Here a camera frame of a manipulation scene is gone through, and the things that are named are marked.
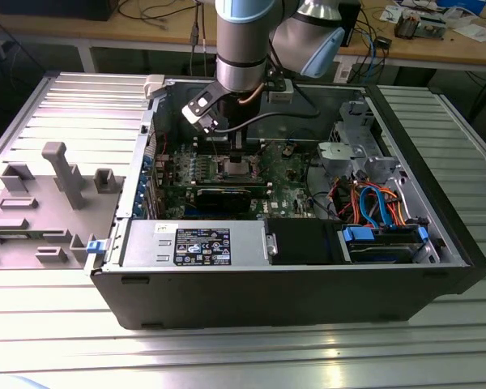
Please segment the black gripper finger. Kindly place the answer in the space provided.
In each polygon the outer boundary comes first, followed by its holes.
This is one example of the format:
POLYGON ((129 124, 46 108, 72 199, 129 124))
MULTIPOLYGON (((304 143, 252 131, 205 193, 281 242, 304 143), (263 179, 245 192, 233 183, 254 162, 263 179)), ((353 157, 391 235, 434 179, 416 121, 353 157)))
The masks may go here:
POLYGON ((242 157, 245 154, 247 130, 233 131, 228 134, 228 141, 230 143, 229 160, 232 163, 241 163, 242 157))

